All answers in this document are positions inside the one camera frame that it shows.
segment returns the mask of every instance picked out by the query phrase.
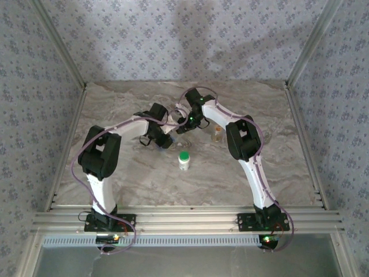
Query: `white bottle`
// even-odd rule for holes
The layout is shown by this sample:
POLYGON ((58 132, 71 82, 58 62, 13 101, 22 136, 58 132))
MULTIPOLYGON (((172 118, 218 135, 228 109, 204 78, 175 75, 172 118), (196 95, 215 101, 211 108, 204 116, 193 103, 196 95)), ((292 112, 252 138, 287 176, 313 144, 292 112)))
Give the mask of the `white bottle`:
POLYGON ((190 154, 187 151, 182 151, 178 156, 179 169, 188 170, 190 167, 190 154))

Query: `patterned wallpaper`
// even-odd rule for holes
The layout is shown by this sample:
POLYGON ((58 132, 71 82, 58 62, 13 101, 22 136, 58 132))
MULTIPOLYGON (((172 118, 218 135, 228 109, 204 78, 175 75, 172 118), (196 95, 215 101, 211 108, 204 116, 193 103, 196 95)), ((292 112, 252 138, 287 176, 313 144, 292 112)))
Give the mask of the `patterned wallpaper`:
POLYGON ((44 209, 78 90, 25 1, 0 1, 0 276, 44 209))
POLYGON ((85 81, 287 79, 326 0, 43 0, 85 81))
POLYGON ((369 2, 344 1, 295 86, 332 208, 369 276, 369 2))

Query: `black mounting plate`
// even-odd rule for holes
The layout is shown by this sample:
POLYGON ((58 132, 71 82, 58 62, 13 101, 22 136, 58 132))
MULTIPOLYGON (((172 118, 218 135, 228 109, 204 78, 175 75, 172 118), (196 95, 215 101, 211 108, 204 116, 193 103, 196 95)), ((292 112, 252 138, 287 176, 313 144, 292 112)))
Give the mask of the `black mounting plate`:
MULTIPOLYGON (((119 218, 122 218, 130 222, 134 227, 136 226, 136 215, 135 214, 117 214, 119 218)), ((85 222, 85 232, 125 232, 125 227, 128 232, 133 232, 132 228, 123 222, 118 221, 115 226, 109 230, 104 223, 96 220, 93 215, 87 215, 85 222)))
POLYGON ((280 214, 277 219, 268 226, 261 226, 256 220, 256 214, 237 214, 236 223, 240 232, 251 231, 289 231, 289 222, 286 214, 280 214))

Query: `purple cable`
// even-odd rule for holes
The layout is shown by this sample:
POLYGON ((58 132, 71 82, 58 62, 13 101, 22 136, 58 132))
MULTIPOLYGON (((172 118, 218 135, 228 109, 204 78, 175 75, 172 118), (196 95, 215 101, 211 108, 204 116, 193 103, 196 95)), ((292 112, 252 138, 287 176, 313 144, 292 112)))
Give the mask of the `purple cable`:
POLYGON ((199 86, 196 86, 196 87, 191 87, 191 88, 189 88, 189 89, 187 89, 187 90, 185 90, 184 91, 184 93, 182 93, 181 94, 181 96, 180 96, 180 98, 179 98, 179 100, 178 100, 178 103, 182 100, 182 98, 184 97, 184 95, 186 94, 186 93, 188 93, 188 91, 190 91, 191 89, 194 89, 194 88, 203 88, 203 89, 207 89, 208 91, 211 91, 211 92, 213 92, 214 94, 215 94, 215 106, 216 106, 216 108, 219 110, 219 111, 221 111, 223 114, 225 114, 225 115, 227 115, 227 116, 229 116, 229 117, 231 117, 231 118, 237 118, 237 119, 242 119, 242 120, 245 120, 245 121, 247 121, 247 122, 249 122, 249 123, 251 123, 252 125, 254 125, 255 126, 255 128, 257 129, 257 131, 258 131, 258 133, 259 133, 259 135, 260 135, 260 148, 259 148, 259 150, 255 153, 255 155, 254 155, 254 165, 256 166, 256 169, 257 169, 257 173, 258 173, 258 176, 259 176, 259 179, 260 179, 260 182, 261 182, 261 186, 263 187, 263 191, 265 191, 265 193, 267 194, 267 196, 271 199, 271 201, 277 206, 277 207, 279 207, 279 209, 281 209, 285 214, 286 214, 286 216, 288 217, 288 219, 289 219, 289 221, 290 221, 290 223, 291 223, 291 236, 290 236, 290 239, 283 245, 283 246, 281 246, 281 247, 279 247, 278 249, 276 249, 276 250, 270 250, 270 252, 278 252, 278 251, 282 251, 283 249, 285 249, 285 248, 287 248, 288 247, 288 245, 292 242, 292 240, 293 240, 293 236, 294 236, 294 234, 295 234, 295 225, 294 225, 294 223, 293 223, 293 220, 292 220, 292 217, 291 217, 291 215, 285 210, 285 208, 283 208, 278 202, 277 202, 277 200, 276 199, 274 199, 273 197, 272 197, 272 195, 268 192, 268 189, 266 188, 266 185, 264 184, 264 181, 263 181, 263 179, 262 179, 262 176, 261 176, 261 172, 260 172, 260 168, 259 168, 259 165, 258 165, 258 163, 257 163, 257 160, 256 160, 256 157, 258 156, 258 155, 260 155, 260 152, 261 152, 261 150, 262 150, 262 148, 264 147, 264 135, 263 135, 263 132, 262 132, 262 130, 261 130, 261 128, 259 127, 259 125, 257 125, 254 121, 252 121, 252 120, 250 120, 250 119, 248 119, 248 118, 246 118, 246 117, 240 117, 240 116, 238 116, 238 115, 236 115, 236 114, 231 114, 231 113, 229 113, 229 112, 227 112, 227 111, 225 111, 225 110, 223 110, 221 107, 219 107, 217 104, 218 104, 218 94, 217 94, 217 92, 216 91, 214 91, 213 89, 211 89, 211 88, 208 88, 208 87, 204 87, 204 86, 201 86, 201 85, 199 85, 199 86))
MULTIPOLYGON (((183 109, 181 108, 176 108, 175 110, 180 110, 180 111, 183 111, 184 113, 186 113, 183 109)), ((150 117, 136 117, 136 118, 133 118, 132 120, 127 120, 127 121, 124 121, 124 122, 121 122, 111 128, 108 128, 104 131, 102 131, 101 133, 95 135, 95 137, 93 137, 92 139, 90 139, 85 145, 82 146, 82 148, 77 152, 77 154, 73 157, 73 159, 71 160, 71 164, 70 164, 70 172, 73 176, 73 178, 78 182, 80 183, 88 192, 89 194, 91 195, 92 197, 92 200, 96 203, 96 205, 98 206, 98 208, 101 209, 101 211, 106 214, 107 216, 109 216, 110 218, 113 218, 115 220, 118 220, 120 222, 123 222, 124 224, 127 224, 128 226, 130 226, 133 230, 133 239, 131 241, 131 243, 128 244, 128 246, 124 247, 123 249, 121 250, 118 250, 118 251, 114 251, 114 252, 105 252, 103 251, 104 248, 108 247, 108 246, 112 246, 112 247, 116 247, 114 245, 111 245, 111 244, 105 244, 101 247, 100 249, 100 253, 101 254, 106 254, 106 255, 112 255, 112 254, 118 254, 118 253, 122 253, 128 249, 130 249, 133 244, 135 243, 135 240, 136 240, 136 236, 137 236, 137 231, 135 229, 135 227, 129 222, 129 221, 126 221, 122 218, 119 218, 117 216, 114 216, 114 215, 111 215, 109 214, 101 205, 100 203, 98 202, 98 200, 96 199, 95 195, 93 194, 93 191, 92 189, 86 185, 85 183, 83 183, 82 180, 80 180, 76 174, 74 173, 74 170, 73 170, 73 167, 74 167, 74 163, 76 162, 76 160, 78 159, 78 156, 86 150, 87 147, 89 147, 95 140, 97 140, 99 137, 101 137, 102 135, 110 132, 110 131, 113 131, 113 130, 116 130, 116 129, 119 129, 125 125, 127 125, 128 123, 131 123, 131 122, 135 122, 135 121, 140 121, 140 120, 147 120, 147 121, 153 121, 153 122, 156 122, 156 123, 159 123, 161 125, 167 125, 167 126, 172 126, 172 127, 180 127, 180 126, 183 126, 184 124, 186 124, 187 120, 188 120, 188 117, 186 116, 185 118, 185 121, 182 122, 181 124, 171 124, 171 123, 166 123, 166 122, 162 122, 162 121, 159 121, 159 120, 156 120, 154 118, 150 118, 150 117)))

